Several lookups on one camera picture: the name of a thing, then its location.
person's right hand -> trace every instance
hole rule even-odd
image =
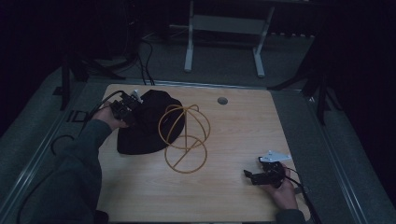
[[[286,176],[290,177],[290,170],[282,163]],[[294,186],[285,178],[282,185],[276,189],[271,185],[262,186],[267,191],[280,209],[298,209]]]

table surface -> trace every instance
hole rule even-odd
[[[105,97],[114,91],[141,94],[148,90],[168,92],[183,106],[198,105],[207,117],[210,135],[204,142],[207,159],[204,166],[191,174],[174,171],[165,161],[164,150],[146,155],[121,155],[116,150],[118,131],[101,146],[102,191],[97,209],[108,212],[110,221],[123,222],[248,222],[275,220],[278,212],[271,198],[258,186],[252,186],[243,170],[262,173],[257,158],[268,150],[289,155],[290,150],[269,91],[133,86],[113,84]],[[218,103],[219,97],[228,100]],[[208,133],[209,125],[200,114],[195,117]],[[188,135],[204,140],[202,128],[193,116],[187,116]],[[184,138],[174,143],[185,143]],[[172,163],[183,149],[169,147]],[[193,148],[177,165],[191,170],[204,161],[204,146]],[[283,161],[294,169],[292,160]],[[305,219],[309,211],[301,194],[297,195]]]

person's left hand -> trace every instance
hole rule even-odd
[[[106,101],[104,103],[104,107],[99,109],[93,115],[92,119],[99,119],[99,120],[104,121],[105,123],[108,124],[111,131],[114,131],[118,128],[127,128],[128,127],[128,125],[124,121],[114,118],[113,112],[111,111],[111,108],[110,108],[109,101]]]

hand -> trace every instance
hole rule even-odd
[[[102,109],[99,109],[92,117],[92,119],[99,119],[104,121],[105,123],[110,126],[111,131],[114,131],[115,129],[118,128],[127,128],[128,125],[119,119],[115,119],[113,116],[113,112],[111,111],[110,108],[110,102],[106,101],[104,103],[104,107]]]
[[[282,163],[282,165],[285,169],[286,176],[290,177],[290,170],[285,164]],[[280,209],[298,209],[294,186],[287,178],[283,180],[282,185],[278,189],[271,185],[263,185],[262,187],[271,195]]]

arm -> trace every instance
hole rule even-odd
[[[285,167],[285,175],[290,177],[290,170]],[[305,223],[303,213],[298,209],[294,186],[290,180],[284,179],[282,185],[275,189],[271,185],[262,186],[271,195],[281,211],[276,214],[278,224],[303,224]]]
[[[98,148],[114,129],[125,126],[107,107],[93,116],[71,145],[58,152],[34,223],[93,223],[102,182]]]

